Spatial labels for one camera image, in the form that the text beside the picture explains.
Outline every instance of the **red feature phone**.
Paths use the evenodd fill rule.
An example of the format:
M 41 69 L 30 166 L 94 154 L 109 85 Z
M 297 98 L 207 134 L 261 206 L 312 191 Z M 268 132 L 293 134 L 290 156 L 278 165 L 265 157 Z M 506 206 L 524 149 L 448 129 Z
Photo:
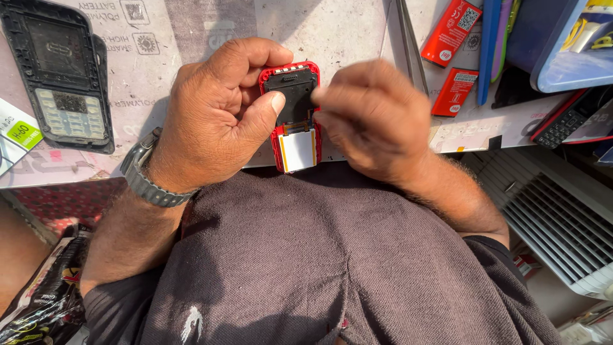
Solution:
M 311 92 L 319 86 L 319 67 L 311 61 L 270 67 L 260 73 L 259 85 L 262 95 L 285 95 L 270 135 L 277 170 L 287 174 L 316 166 L 321 162 L 321 127 L 313 113 L 320 108 L 311 102 Z

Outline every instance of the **air cooler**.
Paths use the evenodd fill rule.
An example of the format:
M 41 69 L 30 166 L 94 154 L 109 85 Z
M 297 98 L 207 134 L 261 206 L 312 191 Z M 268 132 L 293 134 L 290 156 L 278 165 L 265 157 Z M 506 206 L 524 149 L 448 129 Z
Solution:
M 540 147 L 467 153 L 509 226 L 570 289 L 613 300 L 613 191 Z

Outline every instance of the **phone keypad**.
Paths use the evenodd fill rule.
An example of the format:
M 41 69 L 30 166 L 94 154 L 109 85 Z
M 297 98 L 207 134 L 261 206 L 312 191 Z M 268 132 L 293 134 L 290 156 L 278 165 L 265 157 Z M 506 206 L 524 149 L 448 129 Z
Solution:
M 545 127 L 534 139 L 539 145 L 554 149 L 560 145 L 572 132 L 576 131 L 587 119 L 578 112 L 571 110 L 558 116 Z

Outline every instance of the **phone lcd screen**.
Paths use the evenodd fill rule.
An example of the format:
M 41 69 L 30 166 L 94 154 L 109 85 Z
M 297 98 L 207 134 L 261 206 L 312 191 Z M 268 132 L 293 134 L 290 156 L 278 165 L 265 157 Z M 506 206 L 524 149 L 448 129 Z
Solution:
M 79 29 L 33 18 L 26 22 L 41 69 L 87 76 Z
M 611 85 L 602 85 L 589 89 L 586 93 L 587 95 L 575 107 L 575 110 L 584 117 L 590 117 L 611 100 L 613 88 Z

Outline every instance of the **finger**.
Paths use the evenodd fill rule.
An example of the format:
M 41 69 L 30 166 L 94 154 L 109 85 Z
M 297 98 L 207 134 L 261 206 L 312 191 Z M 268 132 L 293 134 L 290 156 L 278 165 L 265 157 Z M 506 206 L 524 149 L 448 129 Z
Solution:
M 279 66 L 293 59 L 290 50 L 270 39 L 231 39 L 213 53 L 199 72 L 210 73 L 221 85 L 235 88 L 245 78 L 249 67 Z
M 240 111 L 242 105 L 242 91 L 239 88 L 232 89 L 227 95 L 225 102 L 218 104 L 220 109 L 224 109 L 232 115 L 236 115 Z
M 265 93 L 256 99 L 238 123 L 239 138 L 246 142 L 262 144 L 275 129 L 277 116 L 285 106 L 285 96 L 278 91 Z
M 241 88 L 240 94 L 242 96 L 242 103 L 246 106 L 250 106 L 253 101 L 262 96 L 259 86 Z
M 252 87 L 257 85 L 257 79 L 260 76 L 260 72 L 262 72 L 264 68 L 262 67 L 249 67 L 249 71 L 243 80 L 240 81 L 241 87 Z
M 238 111 L 238 113 L 236 115 L 234 115 L 234 117 L 240 121 L 243 119 L 243 115 L 245 114 L 245 112 L 247 111 L 247 108 L 249 108 L 249 106 L 246 106 L 244 104 L 240 105 L 240 110 Z
M 415 94 L 419 93 L 402 72 L 381 59 L 352 64 L 339 70 L 330 85 L 340 83 L 378 88 L 402 104 L 414 101 Z
M 342 119 L 338 114 L 325 110 L 316 112 L 313 118 L 326 130 L 330 142 L 345 157 L 359 160 L 365 155 L 357 141 L 359 135 L 351 122 Z
M 339 117 L 388 135 L 407 120 L 403 109 L 381 90 L 337 84 L 313 90 L 311 100 Z

